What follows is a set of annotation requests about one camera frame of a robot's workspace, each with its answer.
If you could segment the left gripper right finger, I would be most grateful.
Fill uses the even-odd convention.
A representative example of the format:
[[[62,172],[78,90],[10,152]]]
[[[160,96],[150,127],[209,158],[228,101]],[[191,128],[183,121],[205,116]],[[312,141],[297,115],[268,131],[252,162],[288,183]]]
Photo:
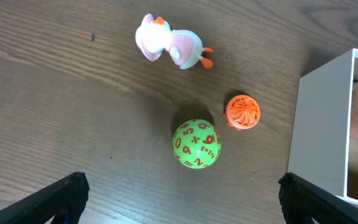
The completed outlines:
[[[358,224],[358,208],[296,174],[287,172],[278,183],[287,224]]]

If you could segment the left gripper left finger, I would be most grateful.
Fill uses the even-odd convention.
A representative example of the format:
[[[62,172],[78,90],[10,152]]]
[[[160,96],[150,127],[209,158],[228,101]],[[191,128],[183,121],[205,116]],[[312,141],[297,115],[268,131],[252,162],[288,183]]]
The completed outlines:
[[[83,172],[74,172],[0,210],[0,224],[77,224],[85,210],[90,186]]]

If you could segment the orange ribbed round toy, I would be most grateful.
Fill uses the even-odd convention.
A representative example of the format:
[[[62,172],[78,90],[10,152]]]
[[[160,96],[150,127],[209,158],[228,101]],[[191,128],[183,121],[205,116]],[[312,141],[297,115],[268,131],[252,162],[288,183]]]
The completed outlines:
[[[261,110],[252,97],[236,95],[225,106],[224,117],[230,127],[241,131],[253,128],[259,122]]]

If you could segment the green number ball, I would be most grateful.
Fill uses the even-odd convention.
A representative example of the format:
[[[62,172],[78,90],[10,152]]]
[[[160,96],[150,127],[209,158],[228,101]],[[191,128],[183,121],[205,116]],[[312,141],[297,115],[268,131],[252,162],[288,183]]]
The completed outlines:
[[[190,119],[173,134],[173,154],[185,167],[204,169],[216,162],[221,153],[218,129],[204,119]]]

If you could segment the white pink duck toy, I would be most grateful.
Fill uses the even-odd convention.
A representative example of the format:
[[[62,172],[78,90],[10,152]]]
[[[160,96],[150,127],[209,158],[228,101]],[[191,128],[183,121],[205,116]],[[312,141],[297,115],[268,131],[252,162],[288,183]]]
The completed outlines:
[[[198,62],[205,68],[213,67],[213,62],[202,56],[204,52],[212,52],[212,48],[205,47],[198,35],[190,30],[172,30],[161,16],[154,18],[146,14],[135,32],[135,42],[150,61],[156,61],[165,50],[182,70]]]

